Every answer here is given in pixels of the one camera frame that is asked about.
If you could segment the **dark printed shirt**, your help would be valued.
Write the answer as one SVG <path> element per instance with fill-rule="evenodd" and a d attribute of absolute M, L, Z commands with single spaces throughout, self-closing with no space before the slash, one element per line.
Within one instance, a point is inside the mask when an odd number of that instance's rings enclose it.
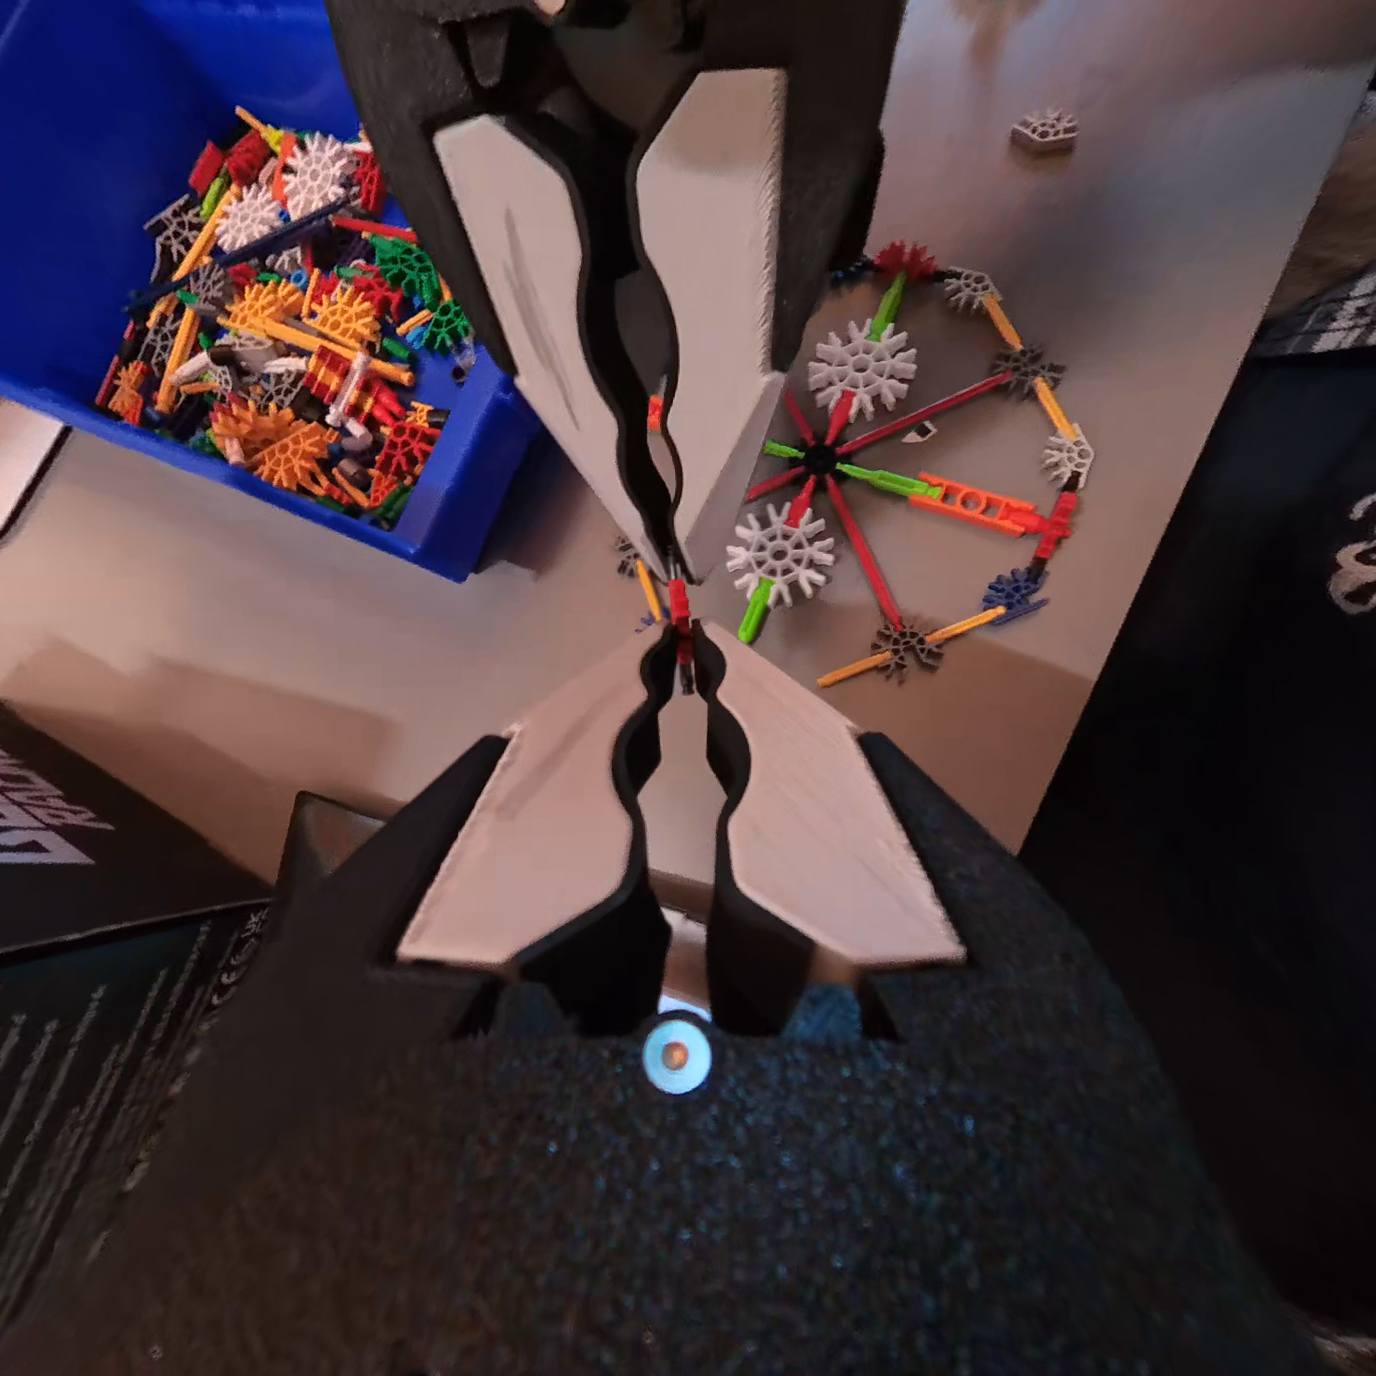
<path fill-rule="evenodd" d="M 1374 346 L 1241 366 L 1021 843 L 1247 1249 L 1368 1344 L 1374 487 Z"/>

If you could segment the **blue bin with toy pieces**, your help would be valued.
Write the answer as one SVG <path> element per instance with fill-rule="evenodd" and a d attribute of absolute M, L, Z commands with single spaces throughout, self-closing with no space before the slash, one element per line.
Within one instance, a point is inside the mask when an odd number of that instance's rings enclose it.
<path fill-rule="evenodd" d="M 94 408 L 130 293 L 155 261 L 143 222 L 186 194 L 197 156 L 231 130 L 233 107 L 292 130 L 361 127 L 326 6 L 4 2 L 0 41 L 4 394 L 440 579 L 471 575 L 541 438 L 536 411 L 480 346 L 464 382 L 453 361 L 421 361 L 417 397 L 448 420 L 391 530 Z"/>

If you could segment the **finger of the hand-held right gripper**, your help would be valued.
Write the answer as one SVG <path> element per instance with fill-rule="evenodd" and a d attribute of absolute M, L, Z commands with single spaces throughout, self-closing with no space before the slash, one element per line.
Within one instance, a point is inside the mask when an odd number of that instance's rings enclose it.
<path fill-rule="evenodd" d="M 435 133 L 476 267 L 510 355 L 519 392 L 562 443 L 615 528 L 660 575 L 687 575 L 687 464 L 674 438 L 682 343 L 676 302 L 646 247 L 651 195 L 641 162 L 669 112 L 633 145 L 627 168 L 602 162 L 549 114 L 471 114 Z M 621 260 L 646 273 L 661 312 L 661 441 L 674 480 L 648 447 L 651 394 L 615 313 Z"/>
<path fill-rule="evenodd" d="M 672 530 L 693 582 L 726 553 L 775 417 L 787 70 L 700 71 L 633 171 L 638 240 L 674 326 Z"/>

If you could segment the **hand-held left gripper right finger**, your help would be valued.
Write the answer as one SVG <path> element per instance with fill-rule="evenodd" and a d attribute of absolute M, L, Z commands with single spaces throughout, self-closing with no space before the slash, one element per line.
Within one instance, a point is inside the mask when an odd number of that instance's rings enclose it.
<path fill-rule="evenodd" d="M 962 964 L 860 729 L 718 621 L 693 628 L 693 653 L 726 794 L 718 893 L 864 972 Z"/>

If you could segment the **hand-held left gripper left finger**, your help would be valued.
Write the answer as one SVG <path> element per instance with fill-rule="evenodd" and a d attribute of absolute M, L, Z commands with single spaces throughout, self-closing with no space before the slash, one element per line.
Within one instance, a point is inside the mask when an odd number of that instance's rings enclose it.
<path fill-rule="evenodd" d="M 676 628 L 633 634 L 505 733 L 397 961 L 500 971 L 646 874 L 638 794 L 661 762 Z"/>

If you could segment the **pile of colourful toy pieces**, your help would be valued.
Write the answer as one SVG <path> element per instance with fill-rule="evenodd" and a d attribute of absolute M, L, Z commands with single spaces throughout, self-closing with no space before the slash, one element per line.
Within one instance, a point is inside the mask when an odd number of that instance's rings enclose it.
<path fill-rule="evenodd" d="M 394 533 L 464 386 L 471 323 L 388 202 L 368 133 L 338 137 L 235 107 L 186 194 L 149 217 L 149 284 L 93 407 L 280 494 Z"/>

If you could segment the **colourful spoked wheel model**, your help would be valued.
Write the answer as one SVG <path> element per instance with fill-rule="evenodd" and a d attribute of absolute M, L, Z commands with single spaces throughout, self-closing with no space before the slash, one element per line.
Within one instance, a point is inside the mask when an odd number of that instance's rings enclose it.
<path fill-rule="evenodd" d="M 826 587 L 837 558 L 834 535 L 818 513 L 818 499 L 826 499 L 874 595 L 880 628 L 866 660 L 818 677 L 818 687 L 834 687 L 864 673 L 903 683 L 915 667 L 936 671 L 946 643 L 981 628 L 1011 624 L 1044 608 L 1049 565 L 1073 533 L 1095 448 L 1056 394 L 1066 368 L 1021 336 L 988 273 L 942 267 L 926 247 L 899 240 L 874 256 L 840 267 L 831 283 L 879 283 L 885 290 L 864 323 L 851 319 L 843 335 L 828 330 L 807 363 L 807 392 L 823 420 L 808 420 L 798 394 L 784 392 L 798 438 L 767 438 L 761 456 L 777 458 L 784 470 L 745 493 L 743 520 L 726 549 L 735 587 L 745 595 L 738 640 L 751 644 L 775 608 L 792 608 L 798 595 L 811 600 Z M 915 379 L 915 346 L 899 317 L 903 297 L 922 284 L 936 284 L 946 309 L 985 319 L 1001 350 L 992 358 L 988 378 L 900 415 L 899 404 L 908 401 Z M 946 417 L 995 392 L 1037 404 L 1049 420 L 1040 464 L 1053 489 L 1049 507 L 932 471 L 908 476 L 857 464 L 879 443 L 903 441 L 919 420 Z M 900 612 L 846 487 L 885 493 L 909 509 L 1028 540 L 1030 556 L 1021 568 L 988 582 L 977 615 L 922 630 Z"/>

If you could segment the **black box with white print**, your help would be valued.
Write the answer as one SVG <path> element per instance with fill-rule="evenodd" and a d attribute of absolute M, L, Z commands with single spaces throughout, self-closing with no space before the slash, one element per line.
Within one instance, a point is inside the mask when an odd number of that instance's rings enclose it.
<path fill-rule="evenodd" d="M 83 1272 L 270 886 L 21 715 L 0 715 L 0 1316 Z"/>

